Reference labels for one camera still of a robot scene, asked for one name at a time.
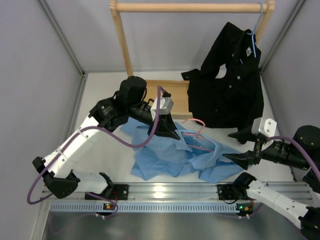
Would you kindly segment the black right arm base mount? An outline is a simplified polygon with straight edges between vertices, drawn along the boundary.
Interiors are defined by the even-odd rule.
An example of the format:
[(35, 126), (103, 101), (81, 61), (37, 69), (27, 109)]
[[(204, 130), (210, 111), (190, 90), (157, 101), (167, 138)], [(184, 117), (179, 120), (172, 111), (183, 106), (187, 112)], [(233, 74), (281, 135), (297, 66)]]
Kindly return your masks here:
[(218, 199), (228, 204), (233, 204), (238, 200), (250, 200), (246, 189), (234, 184), (218, 184)]

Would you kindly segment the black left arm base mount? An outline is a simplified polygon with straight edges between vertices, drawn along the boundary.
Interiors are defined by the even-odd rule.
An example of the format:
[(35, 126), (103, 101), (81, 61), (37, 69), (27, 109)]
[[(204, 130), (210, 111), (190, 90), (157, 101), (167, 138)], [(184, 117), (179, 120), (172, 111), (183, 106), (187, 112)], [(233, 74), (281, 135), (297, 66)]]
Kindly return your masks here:
[(102, 193), (86, 193), (84, 196), (85, 200), (127, 200), (129, 194), (129, 185), (128, 184), (114, 184), (113, 188), (110, 186), (107, 187)]

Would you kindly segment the black shirt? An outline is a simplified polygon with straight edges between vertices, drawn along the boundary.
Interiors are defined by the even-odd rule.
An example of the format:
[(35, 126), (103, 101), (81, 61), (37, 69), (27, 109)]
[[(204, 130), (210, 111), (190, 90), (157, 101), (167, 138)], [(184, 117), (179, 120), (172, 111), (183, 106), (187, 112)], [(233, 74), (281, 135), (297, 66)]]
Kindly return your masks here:
[(251, 30), (227, 22), (200, 69), (181, 74), (188, 81), (188, 110), (208, 128), (252, 125), (263, 115), (261, 50)]

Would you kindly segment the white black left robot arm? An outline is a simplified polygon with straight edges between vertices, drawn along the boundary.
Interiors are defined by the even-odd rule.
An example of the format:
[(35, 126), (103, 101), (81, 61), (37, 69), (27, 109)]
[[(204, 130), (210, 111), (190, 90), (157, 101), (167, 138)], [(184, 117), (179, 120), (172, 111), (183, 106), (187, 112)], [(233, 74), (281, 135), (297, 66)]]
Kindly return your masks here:
[[(50, 194), (58, 199), (73, 193), (85, 193), (89, 199), (109, 199), (114, 183), (107, 174), (85, 173), (74, 170), (80, 158), (104, 134), (123, 145), (139, 149), (146, 146), (154, 136), (179, 140), (173, 122), (171, 94), (161, 86), (152, 105), (145, 101), (147, 81), (138, 76), (129, 76), (120, 84), (113, 96), (102, 99), (89, 111), (80, 127), (57, 149), (45, 157), (36, 157), (32, 164), (39, 173), (37, 181), (43, 180)], [(147, 138), (140, 144), (128, 143), (114, 131), (132, 118), (148, 126)]]

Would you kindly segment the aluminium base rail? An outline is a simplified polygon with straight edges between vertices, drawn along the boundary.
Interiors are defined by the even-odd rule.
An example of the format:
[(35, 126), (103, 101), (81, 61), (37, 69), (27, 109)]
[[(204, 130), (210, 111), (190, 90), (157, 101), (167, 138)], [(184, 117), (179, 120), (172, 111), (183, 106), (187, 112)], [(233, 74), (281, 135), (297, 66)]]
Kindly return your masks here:
[[(116, 187), (112, 199), (128, 201), (183, 201), (218, 200), (227, 183), (210, 184), (200, 182), (189, 183), (126, 183)], [(266, 182), (270, 189), (296, 201), (310, 201), (312, 194), (309, 187), (302, 182)]]

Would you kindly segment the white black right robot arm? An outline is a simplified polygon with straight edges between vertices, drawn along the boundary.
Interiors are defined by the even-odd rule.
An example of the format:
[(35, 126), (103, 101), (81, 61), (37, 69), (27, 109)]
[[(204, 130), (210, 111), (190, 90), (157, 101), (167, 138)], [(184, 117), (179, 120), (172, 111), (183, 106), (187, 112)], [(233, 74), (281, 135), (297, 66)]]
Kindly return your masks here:
[[(253, 150), (244, 153), (225, 153), (224, 157), (247, 170), (261, 160), (307, 171), (302, 180), (313, 192), (320, 192), (320, 129), (304, 125), (293, 138), (276, 136), (269, 129), (249, 126), (230, 133), (230, 138), (254, 143)], [(272, 190), (253, 175), (243, 172), (233, 183), (218, 185), (220, 200), (257, 200), (294, 224), (308, 240), (320, 238), (320, 209), (300, 203)]]

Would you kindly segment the light blue shirt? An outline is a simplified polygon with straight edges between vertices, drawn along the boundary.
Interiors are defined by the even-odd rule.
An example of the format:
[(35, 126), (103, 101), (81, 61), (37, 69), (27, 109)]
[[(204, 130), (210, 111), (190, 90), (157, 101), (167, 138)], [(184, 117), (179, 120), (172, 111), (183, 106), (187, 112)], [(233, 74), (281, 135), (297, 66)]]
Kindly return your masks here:
[[(243, 169), (222, 156), (222, 154), (237, 154), (238, 150), (200, 134), (205, 139), (194, 140), (192, 136), (182, 135), (181, 132), (194, 134), (195, 131), (187, 130), (176, 123), (176, 133), (180, 140), (154, 135), (152, 139), (135, 151), (131, 174), (145, 181), (160, 175), (180, 177), (193, 173), (198, 174), (198, 179), (208, 183), (222, 182)], [(190, 147), (188, 145), (202, 146), (212, 150)]]

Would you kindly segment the pink wire hanger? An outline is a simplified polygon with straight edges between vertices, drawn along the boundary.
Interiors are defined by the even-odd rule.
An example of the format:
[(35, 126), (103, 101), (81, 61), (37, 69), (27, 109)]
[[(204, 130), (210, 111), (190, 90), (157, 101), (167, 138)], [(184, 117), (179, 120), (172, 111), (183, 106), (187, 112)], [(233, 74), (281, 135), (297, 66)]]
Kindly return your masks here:
[[(185, 122), (188, 122), (188, 121), (194, 121), (194, 122), (200, 123), (200, 124), (202, 125), (202, 127), (201, 127), (200, 130), (198, 130), (196, 133), (181, 132), (181, 134), (182, 134), (183, 136), (192, 137), (194, 140), (200, 139), (200, 140), (206, 140), (207, 142), (210, 142), (209, 139), (201, 136), (201, 133), (202, 133), (203, 129), (206, 127), (206, 124), (205, 124), (204, 121), (202, 121), (202, 120), (200, 120), (200, 119), (197, 119), (197, 118), (188, 118), (188, 119), (183, 120), (182, 123), (184, 124)], [(192, 145), (192, 144), (188, 144), (188, 146), (189, 146), (189, 147), (192, 147), (192, 148), (195, 148), (195, 149), (207, 151), (207, 152), (212, 152), (211, 149), (204, 148), (204, 147), (202, 147), (201, 145), (200, 145), (200, 146), (195, 146), (195, 145)]]

